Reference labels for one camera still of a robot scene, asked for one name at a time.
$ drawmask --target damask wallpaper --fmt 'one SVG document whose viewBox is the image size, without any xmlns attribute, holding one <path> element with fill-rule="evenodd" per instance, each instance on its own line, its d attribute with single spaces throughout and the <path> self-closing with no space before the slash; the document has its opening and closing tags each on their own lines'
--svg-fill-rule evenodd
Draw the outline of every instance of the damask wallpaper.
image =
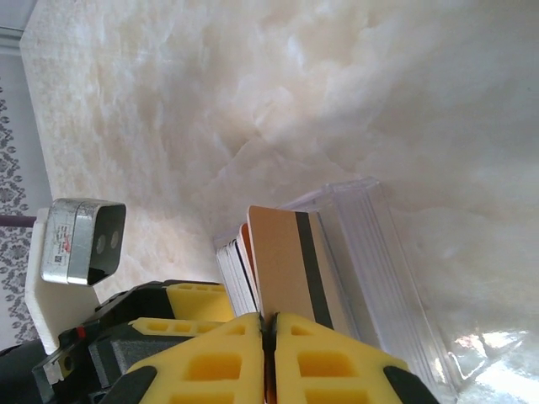
<svg viewBox="0 0 539 404">
<path fill-rule="evenodd" d="M 20 56 L 0 55 L 0 214 L 35 215 L 51 191 Z M 0 227 L 0 350 L 37 338 L 24 303 L 31 229 Z"/>
</svg>

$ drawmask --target purple cable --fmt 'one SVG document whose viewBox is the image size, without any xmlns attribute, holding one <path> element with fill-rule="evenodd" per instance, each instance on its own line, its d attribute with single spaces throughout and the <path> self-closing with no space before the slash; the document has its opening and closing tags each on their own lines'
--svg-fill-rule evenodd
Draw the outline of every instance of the purple cable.
<svg viewBox="0 0 539 404">
<path fill-rule="evenodd" d="M 0 215 L 0 227 L 34 227 L 35 216 Z"/>
</svg>

